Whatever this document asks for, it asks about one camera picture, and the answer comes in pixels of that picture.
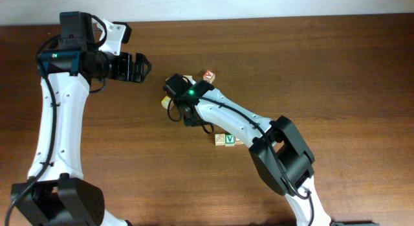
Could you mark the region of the wooden hand picture block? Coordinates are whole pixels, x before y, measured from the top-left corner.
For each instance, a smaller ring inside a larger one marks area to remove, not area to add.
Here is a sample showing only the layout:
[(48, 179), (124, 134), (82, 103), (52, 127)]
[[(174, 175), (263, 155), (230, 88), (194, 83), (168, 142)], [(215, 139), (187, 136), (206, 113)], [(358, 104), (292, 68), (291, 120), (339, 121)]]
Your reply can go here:
[(224, 146), (225, 145), (225, 134), (218, 133), (215, 134), (215, 145), (216, 146)]

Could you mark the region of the green letter V block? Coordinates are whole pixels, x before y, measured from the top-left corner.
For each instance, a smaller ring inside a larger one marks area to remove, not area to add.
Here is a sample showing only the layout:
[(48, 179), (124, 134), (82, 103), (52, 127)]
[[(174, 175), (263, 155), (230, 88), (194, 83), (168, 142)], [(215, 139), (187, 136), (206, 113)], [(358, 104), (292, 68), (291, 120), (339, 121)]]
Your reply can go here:
[(224, 142), (225, 146), (235, 146), (235, 137), (233, 135), (226, 134), (224, 138), (225, 138), (225, 142)]

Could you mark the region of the red number 6 block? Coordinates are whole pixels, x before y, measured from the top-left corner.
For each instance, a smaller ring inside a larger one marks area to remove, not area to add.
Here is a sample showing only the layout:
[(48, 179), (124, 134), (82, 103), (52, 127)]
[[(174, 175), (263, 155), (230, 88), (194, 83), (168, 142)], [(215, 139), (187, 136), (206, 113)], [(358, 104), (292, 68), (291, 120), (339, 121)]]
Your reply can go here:
[(238, 139), (237, 137), (235, 138), (235, 143), (236, 144), (243, 144), (243, 141)]

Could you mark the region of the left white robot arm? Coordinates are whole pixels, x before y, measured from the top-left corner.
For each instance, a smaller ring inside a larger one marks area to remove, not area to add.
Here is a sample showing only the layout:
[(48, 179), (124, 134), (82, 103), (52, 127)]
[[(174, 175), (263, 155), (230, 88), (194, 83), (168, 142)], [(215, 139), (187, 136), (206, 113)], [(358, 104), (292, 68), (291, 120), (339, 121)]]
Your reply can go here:
[(43, 97), (38, 145), (27, 180), (12, 185), (10, 208), (32, 225), (127, 225), (83, 178), (83, 111), (93, 80), (141, 83), (151, 63), (121, 51), (131, 35), (127, 23), (62, 12), (60, 25), (36, 53)]

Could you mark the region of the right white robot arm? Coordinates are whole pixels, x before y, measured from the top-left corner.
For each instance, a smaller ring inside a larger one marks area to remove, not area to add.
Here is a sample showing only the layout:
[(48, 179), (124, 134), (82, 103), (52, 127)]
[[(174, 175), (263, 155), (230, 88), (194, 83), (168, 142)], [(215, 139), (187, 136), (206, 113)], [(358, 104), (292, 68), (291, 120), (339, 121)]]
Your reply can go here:
[(169, 77), (163, 90), (185, 126), (219, 126), (248, 147), (261, 180), (286, 197), (297, 225), (332, 225), (314, 185), (315, 157), (287, 117), (259, 116), (226, 98), (207, 81)]

